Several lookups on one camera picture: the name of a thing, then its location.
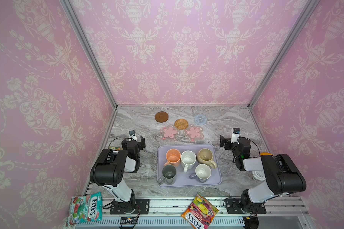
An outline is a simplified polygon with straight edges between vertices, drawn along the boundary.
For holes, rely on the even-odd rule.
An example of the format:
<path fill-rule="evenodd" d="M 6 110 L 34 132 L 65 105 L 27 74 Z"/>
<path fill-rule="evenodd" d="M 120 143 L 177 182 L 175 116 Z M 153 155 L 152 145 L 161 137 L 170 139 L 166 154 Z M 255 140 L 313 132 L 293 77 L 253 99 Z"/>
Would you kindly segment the brown wooden round coaster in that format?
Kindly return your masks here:
<path fill-rule="evenodd" d="M 159 123 L 164 123 L 169 119 L 169 115 L 167 112 L 160 111 L 155 114 L 155 120 Z"/>

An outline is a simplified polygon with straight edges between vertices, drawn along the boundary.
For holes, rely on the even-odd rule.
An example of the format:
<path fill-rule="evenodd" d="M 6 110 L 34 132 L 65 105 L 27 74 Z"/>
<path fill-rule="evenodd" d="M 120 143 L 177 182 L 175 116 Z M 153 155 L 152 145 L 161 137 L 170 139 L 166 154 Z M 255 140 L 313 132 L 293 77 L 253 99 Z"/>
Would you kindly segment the beige yellow mug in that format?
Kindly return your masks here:
<path fill-rule="evenodd" d="M 208 165 L 209 167 L 216 169 L 217 163 L 214 161 L 213 152 L 207 148 L 201 149 L 197 154 L 197 161 L 201 164 Z"/>

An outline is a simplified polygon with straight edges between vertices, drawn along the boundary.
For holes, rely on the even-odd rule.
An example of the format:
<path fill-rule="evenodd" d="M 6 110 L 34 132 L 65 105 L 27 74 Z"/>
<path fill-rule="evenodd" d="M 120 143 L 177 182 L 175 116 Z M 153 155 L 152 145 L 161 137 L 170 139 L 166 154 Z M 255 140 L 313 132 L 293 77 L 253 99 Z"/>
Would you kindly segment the woven rattan round coaster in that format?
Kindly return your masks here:
<path fill-rule="evenodd" d="M 186 119 L 177 119 L 174 123 L 174 126 L 178 130 L 185 130 L 189 127 L 189 123 Z"/>

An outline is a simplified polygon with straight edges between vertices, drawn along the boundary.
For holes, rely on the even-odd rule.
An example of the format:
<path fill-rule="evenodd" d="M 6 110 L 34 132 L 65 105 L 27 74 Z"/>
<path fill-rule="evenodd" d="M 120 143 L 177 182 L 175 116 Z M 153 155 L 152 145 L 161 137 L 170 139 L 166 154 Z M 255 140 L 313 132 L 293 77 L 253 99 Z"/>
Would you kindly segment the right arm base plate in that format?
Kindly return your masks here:
<path fill-rule="evenodd" d="M 226 198 L 223 206 L 228 214 L 266 214 L 263 203 L 252 203 L 249 199 Z"/>

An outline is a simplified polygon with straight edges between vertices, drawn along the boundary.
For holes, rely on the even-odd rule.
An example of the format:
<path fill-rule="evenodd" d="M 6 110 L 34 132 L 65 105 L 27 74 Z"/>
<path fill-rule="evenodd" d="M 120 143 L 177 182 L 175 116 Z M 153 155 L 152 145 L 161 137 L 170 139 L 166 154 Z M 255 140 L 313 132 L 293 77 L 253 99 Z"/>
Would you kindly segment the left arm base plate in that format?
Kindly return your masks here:
<path fill-rule="evenodd" d="M 129 202 L 117 202 L 113 200 L 110 203 L 111 215 L 131 215 L 131 214 L 148 214 L 150 199 L 135 199 Z"/>

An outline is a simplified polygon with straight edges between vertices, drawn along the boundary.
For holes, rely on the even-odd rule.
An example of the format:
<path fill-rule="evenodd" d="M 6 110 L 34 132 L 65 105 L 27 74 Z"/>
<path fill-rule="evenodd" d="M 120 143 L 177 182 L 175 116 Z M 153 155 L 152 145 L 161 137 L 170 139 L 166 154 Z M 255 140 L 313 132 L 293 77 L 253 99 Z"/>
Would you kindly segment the pink flower coaster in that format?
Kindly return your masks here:
<path fill-rule="evenodd" d="M 200 126 L 190 125 L 183 133 L 190 142 L 197 142 L 204 138 L 203 129 Z"/>
<path fill-rule="evenodd" d="M 174 125 L 169 125 L 160 129 L 160 139 L 163 141 L 176 141 L 180 131 Z"/>

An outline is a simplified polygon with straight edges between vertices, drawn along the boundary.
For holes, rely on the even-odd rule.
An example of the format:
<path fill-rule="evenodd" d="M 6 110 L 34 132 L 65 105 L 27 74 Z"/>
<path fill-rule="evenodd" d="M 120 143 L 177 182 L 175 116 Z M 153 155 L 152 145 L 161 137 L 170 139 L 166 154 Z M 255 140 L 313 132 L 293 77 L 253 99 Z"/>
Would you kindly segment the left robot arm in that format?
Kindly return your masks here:
<path fill-rule="evenodd" d="M 105 188 L 114 199 L 104 206 L 110 214 L 148 214 L 150 200 L 136 198 L 134 190 L 123 179 L 125 173 L 136 173 L 140 167 L 140 151 L 145 138 L 124 138 L 120 150 L 103 149 L 90 172 L 90 182 Z"/>

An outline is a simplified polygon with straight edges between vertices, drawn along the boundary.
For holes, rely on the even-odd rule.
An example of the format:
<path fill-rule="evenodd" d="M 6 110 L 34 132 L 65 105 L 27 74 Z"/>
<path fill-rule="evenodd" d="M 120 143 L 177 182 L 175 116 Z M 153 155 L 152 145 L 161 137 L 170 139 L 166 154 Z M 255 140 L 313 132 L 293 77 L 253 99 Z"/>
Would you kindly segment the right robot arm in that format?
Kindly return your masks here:
<path fill-rule="evenodd" d="M 246 189 L 240 198 L 226 198 L 224 207 L 228 214 L 266 214 L 265 203 L 283 194 L 306 190 L 306 181 L 287 154 L 261 153 L 250 156 L 251 140 L 245 137 L 233 139 L 220 136 L 220 146 L 231 150 L 232 162 L 240 171 L 263 172 L 265 180 L 254 188 Z"/>

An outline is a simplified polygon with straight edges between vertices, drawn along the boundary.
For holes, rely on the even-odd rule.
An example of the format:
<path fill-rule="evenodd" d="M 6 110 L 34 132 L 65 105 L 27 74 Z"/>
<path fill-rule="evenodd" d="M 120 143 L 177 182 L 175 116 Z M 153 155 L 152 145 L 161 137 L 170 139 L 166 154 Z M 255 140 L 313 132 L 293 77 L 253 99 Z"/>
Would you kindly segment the light blue knitted coaster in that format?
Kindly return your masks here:
<path fill-rule="evenodd" d="M 207 121 L 208 121 L 207 117 L 203 114 L 198 114 L 194 117 L 195 124 L 199 126 L 204 126 L 207 123 Z"/>

